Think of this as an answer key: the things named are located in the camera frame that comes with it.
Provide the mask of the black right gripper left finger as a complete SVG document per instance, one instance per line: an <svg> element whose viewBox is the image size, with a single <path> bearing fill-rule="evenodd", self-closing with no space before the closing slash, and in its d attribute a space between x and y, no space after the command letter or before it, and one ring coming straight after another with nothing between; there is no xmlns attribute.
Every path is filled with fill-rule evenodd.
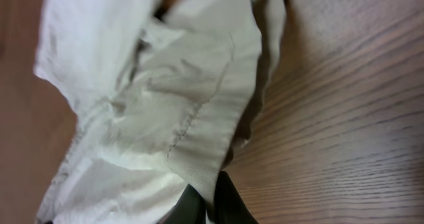
<svg viewBox="0 0 424 224"><path fill-rule="evenodd" d="M177 204L162 219L162 224L206 224L204 199L191 185L187 185Z"/></svg>

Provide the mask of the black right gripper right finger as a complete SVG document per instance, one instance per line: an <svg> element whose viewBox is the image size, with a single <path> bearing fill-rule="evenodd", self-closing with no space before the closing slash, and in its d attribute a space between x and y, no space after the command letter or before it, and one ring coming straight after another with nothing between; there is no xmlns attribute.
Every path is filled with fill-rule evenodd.
<svg viewBox="0 0 424 224"><path fill-rule="evenodd" d="M214 211L218 224L258 224L225 171L218 175Z"/></svg>

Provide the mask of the beige shorts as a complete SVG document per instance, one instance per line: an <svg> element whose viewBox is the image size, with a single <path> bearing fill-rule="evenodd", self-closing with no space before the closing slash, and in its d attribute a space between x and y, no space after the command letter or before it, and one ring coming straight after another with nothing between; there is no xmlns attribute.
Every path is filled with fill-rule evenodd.
<svg viewBox="0 0 424 224"><path fill-rule="evenodd" d="M280 61L284 0L44 0L34 74L76 114L37 223L214 223Z"/></svg>

